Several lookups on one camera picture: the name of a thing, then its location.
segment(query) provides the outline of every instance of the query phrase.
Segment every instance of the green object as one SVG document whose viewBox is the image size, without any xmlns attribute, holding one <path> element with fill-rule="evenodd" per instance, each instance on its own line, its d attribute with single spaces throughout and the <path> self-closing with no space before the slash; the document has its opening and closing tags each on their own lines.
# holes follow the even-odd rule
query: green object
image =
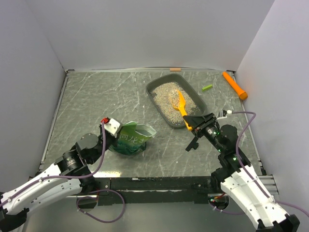
<svg viewBox="0 0 309 232">
<path fill-rule="evenodd" d="M 202 88 L 202 90 L 205 91 L 205 90 L 210 89 L 210 88 L 212 88 L 212 85 L 205 86 L 205 87 Z"/>
<path fill-rule="evenodd" d="M 156 134 L 151 126 L 130 121 L 122 126 L 117 145 L 111 145 L 110 151 L 123 155 L 135 155 L 146 149 L 146 141 Z"/>
</svg>

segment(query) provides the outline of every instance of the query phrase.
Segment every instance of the table surface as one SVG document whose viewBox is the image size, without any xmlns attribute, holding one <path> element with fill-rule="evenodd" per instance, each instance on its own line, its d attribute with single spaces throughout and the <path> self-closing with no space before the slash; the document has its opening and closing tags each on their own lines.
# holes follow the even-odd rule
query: table surface
<svg viewBox="0 0 309 232">
<path fill-rule="evenodd" d="M 103 166 L 95 177 L 205 176 L 220 167 L 219 152 L 206 138 L 199 140 L 197 150 L 185 151 L 193 134 L 172 129 L 161 117 L 146 93 L 146 85 L 169 71 L 159 72 L 69 72 L 62 102 L 45 157 L 47 168 L 68 151 L 82 135 L 99 134 L 102 118 L 108 116 L 122 123 L 136 121 L 152 126 L 157 134 L 147 142 L 147 149 L 134 156 L 107 151 Z M 215 115 L 222 109 L 242 111 L 241 102 L 219 71 L 176 72 L 197 91 Z M 209 90 L 202 87 L 212 84 Z M 231 124 L 240 131 L 245 115 L 230 115 L 219 120 L 220 126 Z M 261 174 L 257 153 L 249 131 L 240 148 Z M 90 165 L 97 168 L 98 162 Z"/>
</svg>

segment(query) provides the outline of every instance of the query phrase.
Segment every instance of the cable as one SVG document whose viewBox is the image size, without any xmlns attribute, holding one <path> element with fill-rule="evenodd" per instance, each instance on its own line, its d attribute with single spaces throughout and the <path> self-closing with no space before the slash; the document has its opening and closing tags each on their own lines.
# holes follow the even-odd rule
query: cable
<svg viewBox="0 0 309 232">
<path fill-rule="evenodd" d="M 31 186 L 39 183 L 40 181 L 44 181 L 47 179 L 53 179 L 53 178 L 64 178 L 64 179 L 84 179 L 84 178 L 89 178 L 91 176 L 93 176 L 95 173 L 97 173 L 100 169 L 100 167 L 102 166 L 103 163 L 103 159 L 104 159 L 104 154 L 105 154 L 105 149 L 106 149 L 106 134 L 105 134 L 105 129 L 104 129 L 104 121 L 102 121 L 102 136 L 103 136 L 103 148 L 102 148 L 102 155 L 101 155 L 101 159 L 100 159 L 100 163 L 97 167 L 97 169 L 95 169 L 94 172 L 88 174 L 88 175 L 83 175 L 83 176 L 67 176 L 67 175 L 52 175 L 52 176 L 46 176 L 43 178 L 40 178 L 39 180 L 33 181 L 30 184 L 26 185 L 25 187 L 23 187 L 22 189 L 20 189 L 18 192 L 16 192 L 15 194 L 13 194 L 9 199 L 12 200 L 13 198 L 15 198 L 16 196 L 18 196 L 20 193 L 22 193 L 23 191 L 27 190 L 28 188 L 30 188 Z M 2 202 L 0 204 L 0 207 L 4 206 L 5 204 L 8 203 L 9 199 L 5 200 L 4 202 Z"/>
<path fill-rule="evenodd" d="M 241 167 L 244 169 L 244 171 L 248 174 L 248 176 L 255 182 L 255 184 L 258 186 L 258 188 L 262 191 L 262 193 L 267 197 L 270 198 L 270 196 L 264 191 L 264 189 L 262 188 L 262 186 L 254 179 L 254 177 L 249 173 L 249 171 L 245 168 L 245 166 L 243 165 L 240 155 L 239 155 L 239 143 L 240 143 L 240 139 L 242 137 L 242 135 L 244 134 L 245 130 L 249 127 L 250 123 L 254 120 L 256 113 L 254 112 L 250 112 L 250 111 L 234 111 L 232 112 L 232 114 L 251 114 L 253 115 L 250 120 L 248 121 L 247 125 L 242 129 L 242 131 L 240 132 L 238 139 L 236 141 L 236 157 L 238 159 L 238 162 L 240 163 Z M 293 207 L 295 209 L 298 209 L 299 211 L 303 212 L 307 217 L 309 217 L 309 212 L 307 212 L 306 210 L 304 210 L 303 208 L 294 205 L 294 204 L 290 204 L 287 202 L 282 202 L 282 201 L 276 201 L 279 204 L 283 204 L 289 207 Z"/>
<path fill-rule="evenodd" d="M 249 111 L 235 111 L 232 112 L 232 114 L 240 114 L 240 113 L 245 113 L 245 114 L 252 114 L 253 116 L 250 118 L 250 120 L 248 121 L 247 125 L 242 129 L 242 131 L 240 132 L 238 139 L 236 141 L 236 157 L 238 159 L 238 162 L 240 163 L 241 167 L 244 169 L 244 171 L 248 174 L 248 176 L 255 182 L 255 184 L 258 186 L 258 188 L 262 191 L 262 193 L 269 198 L 270 196 L 265 192 L 265 190 L 262 188 L 262 186 L 260 186 L 260 184 L 257 182 L 257 180 L 254 179 L 254 177 L 250 174 L 250 172 L 245 168 L 245 165 L 243 165 L 240 155 L 239 155 L 239 143 L 240 143 L 240 139 L 242 137 L 242 135 L 244 134 L 245 130 L 249 127 L 250 123 L 254 120 L 256 113 L 254 112 L 249 112 Z"/>
<path fill-rule="evenodd" d="M 215 197 L 215 199 L 220 199 L 220 198 L 222 198 L 224 195 L 225 195 L 225 192 L 224 192 L 224 193 L 222 193 L 222 195 L 221 195 L 221 196 Z"/>
<path fill-rule="evenodd" d="M 99 219 L 99 218 L 97 218 L 97 217 L 95 217 L 95 216 L 93 216 L 93 215 L 87 213 L 86 211 L 84 211 L 84 210 L 82 210 L 82 209 L 80 209 L 80 208 L 78 207 L 78 203 L 79 203 L 80 200 L 82 200 L 82 199 L 96 199 L 96 198 L 94 198 L 94 197 L 81 197 L 81 198 L 79 198 L 79 199 L 77 200 L 77 202 L 76 202 L 77 210 L 78 210 L 78 211 L 81 211 L 82 213 L 86 214 L 87 216 L 93 218 L 94 220 L 97 220 L 97 221 L 103 222 L 103 223 L 112 223 L 112 222 L 115 222 L 115 221 L 119 220 L 119 219 L 122 217 L 122 215 L 124 214 L 125 208 L 126 208 L 126 204 L 125 204 L 125 200 L 124 200 L 123 196 L 121 196 L 121 194 L 120 194 L 119 192 L 114 191 L 114 190 L 111 190 L 111 189 L 96 190 L 96 191 L 90 192 L 90 194 L 91 194 L 91 193 L 104 192 L 104 191 L 109 191 L 109 192 L 116 193 L 116 194 L 120 197 L 120 199 L 121 199 L 121 201 L 122 201 L 122 210 L 121 210 L 121 213 L 120 213 L 119 216 L 116 217 L 114 220 L 111 220 L 111 221 L 104 221 L 104 220 L 101 220 L 101 219 Z"/>
</svg>

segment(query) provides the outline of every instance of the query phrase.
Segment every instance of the white robotic arm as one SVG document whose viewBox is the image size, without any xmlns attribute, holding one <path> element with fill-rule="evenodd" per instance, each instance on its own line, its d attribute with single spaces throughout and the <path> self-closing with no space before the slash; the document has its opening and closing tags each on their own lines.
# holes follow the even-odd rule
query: white robotic arm
<svg viewBox="0 0 309 232">
<path fill-rule="evenodd" d="M 220 152 L 218 157 L 222 168 L 211 174 L 211 185 L 214 189 L 228 194 L 249 217 L 257 232 L 295 232 L 299 220 L 289 215 L 278 205 L 262 184 L 247 157 L 240 151 L 244 167 L 240 167 L 235 156 L 237 129 L 224 125 L 221 129 L 213 114 L 184 119 L 194 128 L 194 140 L 187 150 L 198 147 L 197 138 L 205 136 Z M 116 141 L 121 124 L 111 119 L 105 131 L 106 148 Z M 62 198 L 78 193 L 87 193 L 93 189 L 94 178 L 87 167 L 101 155 L 102 138 L 86 134 L 71 151 L 66 152 L 43 173 L 24 185 L 0 196 L 0 229 L 3 232 L 20 232 L 27 214 L 31 215 L 41 207 L 52 204 Z M 86 175 L 89 178 L 71 178 Z"/>
<path fill-rule="evenodd" d="M 221 183 L 222 191 L 237 203 L 256 229 L 261 223 L 265 227 L 273 227 L 274 221 L 280 223 L 286 220 L 288 213 L 275 202 L 274 197 L 270 195 L 255 173 L 253 166 L 247 165 L 245 168 L 255 177 L 254 180 L 259 183 L 270 197 L 264 195 L 243 168 L 240 168 L 240 172 L 234 172 Z"/>
</svg>

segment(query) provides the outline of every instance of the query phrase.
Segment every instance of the white backdrop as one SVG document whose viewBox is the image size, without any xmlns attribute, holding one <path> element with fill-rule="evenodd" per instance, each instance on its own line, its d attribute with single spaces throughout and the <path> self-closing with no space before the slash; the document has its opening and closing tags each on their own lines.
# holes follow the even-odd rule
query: white backdrop
<svg viewBox="0 0 309 232">
<path fill-rule="evenodd" d="M 276 0 L 236 72 L 248 92 L 247 110 L 257 113 L 252 131 L 280 197 L 309 211 L 308 201 L 308 1 Z M 299 232 L 307 232 L 308 218 Z"/>
<path fill-rule="evenodd" d="M 0 191 L 40 165 L 64 70 L 24 0 L 0 1 Z"/>
<path fill-rule="evenodd" d="M 65 69 L 236 70 L 273 0 L 26 0 Z"/>
</svg>

